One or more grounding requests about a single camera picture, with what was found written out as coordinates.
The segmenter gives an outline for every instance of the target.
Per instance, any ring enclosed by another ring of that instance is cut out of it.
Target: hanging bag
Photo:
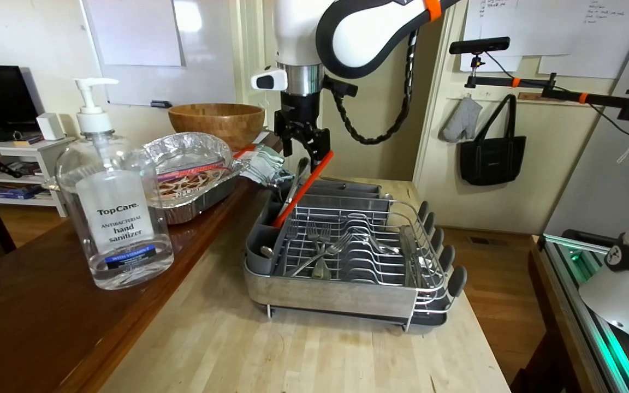
[[[488,132],[499,115],[510,104],[510,118],[504,139],[490,139]],[[490,116],[488,126],[475,139],[475,142],[458,145],[460,148],[460,176],[475,186],[494,186],[513,181],[525,160],[526,139],[515,135],[515,97],[510,94]]]

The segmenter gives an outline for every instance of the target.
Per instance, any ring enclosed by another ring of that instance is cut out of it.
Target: pump dispenser
[[[162,214],[156,166],[145,148],[113,139],[93,86],[113,80],[78,80],[83,107],[76,115],[80,141],[57,164],[57,183],[67,216],[80,239],[93,284],[121,291],[143,284],[166,269],[174,255]]]

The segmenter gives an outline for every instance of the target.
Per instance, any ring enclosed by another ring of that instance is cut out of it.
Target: wall
[[[458,178],[456,146],[442,142],[436,135],[458,98],[471,94],[481,102],[485,107],[483,126],[510,91],[464,88],[467,74],[456,73],[458,60],[447,56],[447,46],[460,40],[465,8],[467,2],[458,2],[443,19],[413,181],[420,194],[431,201],[442,225],[539,234],[590,139],[597,115],[572,104],[519,102],[517,133],[526,135],[529,145],[517,181],[490,189],[467,186]],[[525,60],[515,74],[530,80],[538,76],[535,71],[538,60]],[[613,81],[603,80],[559,76],[558,81],[562,88],[594,94],[608,94],[613,86]]]
[[[270,0],[229,0],[229,8],[238,98],[263,105],[270,127],[270,116],[279,105],[278,94],[251,93],[246,86],[251,74],[276,62]],[[410,180],[436,29],[424,29],[424,37],[424,50],[431,57],[422,60],[417,68],[416,107],[399,135],[389,145],[360,146],[347,139],[330,94],[323,93],[321,126],[333,130],[337,151],[330,176]],[[72,116],[80,105],[74,80],[99,74],[78,0],[0,0],[0,64],[30,68],[45,112],[65,115],[65,126],[74,127]],[[360,86],[360,94],[357,102],[347,102],[347,107],[349,118],[365,135],[378,135],[393,122],[401,97],[401,71],[404,50],[397,50],[375,74],[353,81]],[[109,105],[108,112],[117,135],[137,145],[170,133],[164,109]]]

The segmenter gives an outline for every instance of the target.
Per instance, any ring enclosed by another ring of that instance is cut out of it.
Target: metal dish rack
[[[413,207],[373,186],[320,181],[281,229],[274,193],[246,239],[249,297],[306,309],[442,325],[467,274],[454,265],[428,204]]]

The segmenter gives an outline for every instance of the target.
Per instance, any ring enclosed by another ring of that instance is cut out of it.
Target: electrical cable
[[[404,97],[401,97],[401,105],[399,105],[399,115],[396,118],[396,122],[387,130],[387,133],[378,135],[378,139],[365,139],[357,132],[357,127],[352,126],[345,107],[344,107],[344,94],[340,93],[333,93],[338,116],[344,120],[344,127],[349,132],[349,135],[360,142],[360,145],[381,145],[384,141],[389,141],[390,135],[396,135],[401,127],[401,122],[406,120],[408,107],[410,107],[410,98],[413,98],[413,81],[416,81],[416,64],[417,64],[417,37],[420,31],[413,31],[408,36],[408,49],[406,49],[406,68],[404,68]]]
[[[503,71],[503,74],[507,74],[510,80],[513,80],[513,74],[511,74],[499,60],[494,60],[492,53],[485,53],[485,56]],[[609,118],[603,109],[598,109],[598,107],[593,105],[593,104],[590,104],[590,107],[593,107],[598,116],[603,116],[615,132],[629,135],[629,132],[624,132],[624,130],[622,130],[613,118]]]

